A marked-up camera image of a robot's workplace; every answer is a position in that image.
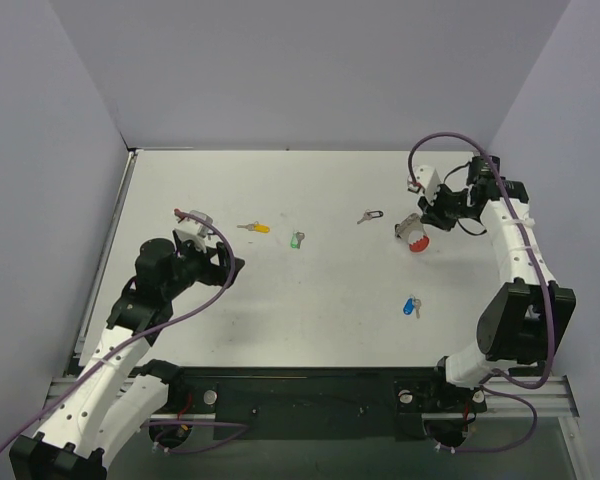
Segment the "key with blue tag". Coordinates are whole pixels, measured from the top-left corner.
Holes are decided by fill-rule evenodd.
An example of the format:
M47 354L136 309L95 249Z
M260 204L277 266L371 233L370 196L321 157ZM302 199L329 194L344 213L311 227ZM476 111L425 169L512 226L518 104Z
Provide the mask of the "key with blue tag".
M422 302L419 298L411 296L404 304L403 314L406 316L413 315L416 319L419 319L421 305L422 305Z

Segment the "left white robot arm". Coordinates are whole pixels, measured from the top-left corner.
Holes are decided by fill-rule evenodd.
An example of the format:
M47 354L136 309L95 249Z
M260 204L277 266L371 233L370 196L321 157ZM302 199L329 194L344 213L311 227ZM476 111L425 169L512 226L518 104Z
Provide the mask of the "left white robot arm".
M196 283L221 293L243 267L226 238L213 247L176 230L171 239L145 242L135 274L111 309L100 340L70 388L33 436L19 435L9 450L18 479L104 479L113 459L157 410L172 412L186 397L177 366L152 361L127 391L121 388L160 333L176 323L173 302Z

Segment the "red keyring with keys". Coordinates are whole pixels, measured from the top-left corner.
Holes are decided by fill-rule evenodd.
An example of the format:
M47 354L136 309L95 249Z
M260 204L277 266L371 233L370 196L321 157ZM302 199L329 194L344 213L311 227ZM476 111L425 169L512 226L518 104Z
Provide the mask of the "red keyring with keys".
M410 214L402 222L406 222L406 223L419 222L422 224L421 217L417 213ZM429 239L429 236L427 235L426 231L425 231L424 236L421 236L418 232L414 232L410 236L396 236L395 235L395 237L397 239L405 242L407 244L409 250L412 253L416 253L416 254L424 252L430 244L430 239Z

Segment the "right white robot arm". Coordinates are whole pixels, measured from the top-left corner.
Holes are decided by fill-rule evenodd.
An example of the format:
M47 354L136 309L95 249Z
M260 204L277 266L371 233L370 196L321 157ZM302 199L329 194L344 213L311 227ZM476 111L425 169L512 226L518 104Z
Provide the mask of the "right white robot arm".
M481 314L475 341L444 360L445 374L427 383L429 402L448 409L472 388L510 369L548 365L576 306L572 289L558 284L537 244L523 183L499 174L497 157L473 157L466 186L453 191L427 165L411 169L408 188L418 212L396 225L404 239L410 229L449 232L462 220L480 223L495 252L501 286Z

